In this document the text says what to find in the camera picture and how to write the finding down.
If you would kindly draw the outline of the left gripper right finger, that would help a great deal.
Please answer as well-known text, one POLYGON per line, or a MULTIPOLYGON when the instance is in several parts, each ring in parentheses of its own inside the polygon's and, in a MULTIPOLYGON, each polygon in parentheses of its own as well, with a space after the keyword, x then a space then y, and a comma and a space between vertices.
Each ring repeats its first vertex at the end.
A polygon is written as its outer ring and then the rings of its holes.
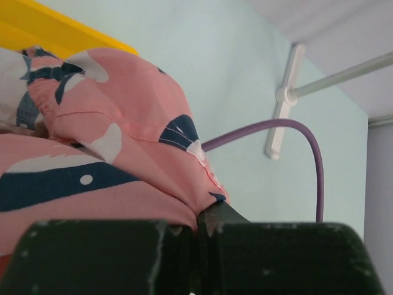
POLYGON ((198 217, 203 294, 383 294, 363 241, 340 223, 250 222, 219 202, 198 217))

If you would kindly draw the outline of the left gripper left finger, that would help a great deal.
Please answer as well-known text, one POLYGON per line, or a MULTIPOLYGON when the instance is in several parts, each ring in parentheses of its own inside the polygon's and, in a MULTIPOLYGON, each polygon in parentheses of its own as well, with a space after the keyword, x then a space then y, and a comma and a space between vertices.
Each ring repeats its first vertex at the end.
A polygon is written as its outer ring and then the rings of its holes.
POLYGON ((2 294, 188 294, 188 227, 164 221, 33 224, 1 278, 2 294))

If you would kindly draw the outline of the pink patterned shorts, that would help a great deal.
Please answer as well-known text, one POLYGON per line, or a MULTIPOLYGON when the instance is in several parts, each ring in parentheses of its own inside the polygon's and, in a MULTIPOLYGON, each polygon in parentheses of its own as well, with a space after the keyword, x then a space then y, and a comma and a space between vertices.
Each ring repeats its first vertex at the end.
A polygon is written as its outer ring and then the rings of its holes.
POLYGON ((1 49, 1 253, 49 219, 162 219, 195 229, 228 200, 181 87, 95 48, 1 49))

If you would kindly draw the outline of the metal clothes rack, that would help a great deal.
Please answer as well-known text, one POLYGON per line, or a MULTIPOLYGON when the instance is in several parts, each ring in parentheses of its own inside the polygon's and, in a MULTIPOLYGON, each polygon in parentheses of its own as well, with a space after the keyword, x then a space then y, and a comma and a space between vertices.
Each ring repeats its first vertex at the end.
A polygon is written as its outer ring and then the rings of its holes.
POLYGON ((275 95, 275 119, 288 119, 291 108, 295 106, 298 99, 303 96, 350 81, 392 65, 392 52, 389 52, 312 83, 297 87, 297 80, 300 74, 300 68, 305 51, 306 47, 303 44, 295 44, 292 47, 282 85, 277 89, 275 95))

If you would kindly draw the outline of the yellow plastic bin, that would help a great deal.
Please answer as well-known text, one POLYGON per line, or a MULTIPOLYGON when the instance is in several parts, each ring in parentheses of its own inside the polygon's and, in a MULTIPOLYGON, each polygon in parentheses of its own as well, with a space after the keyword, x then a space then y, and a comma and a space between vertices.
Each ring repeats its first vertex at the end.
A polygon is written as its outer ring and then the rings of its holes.
POLYGON ((1 0, 1 47, 21 50, 39 45, 60 58, 95 47, 138 52, 36 1, 1 0))

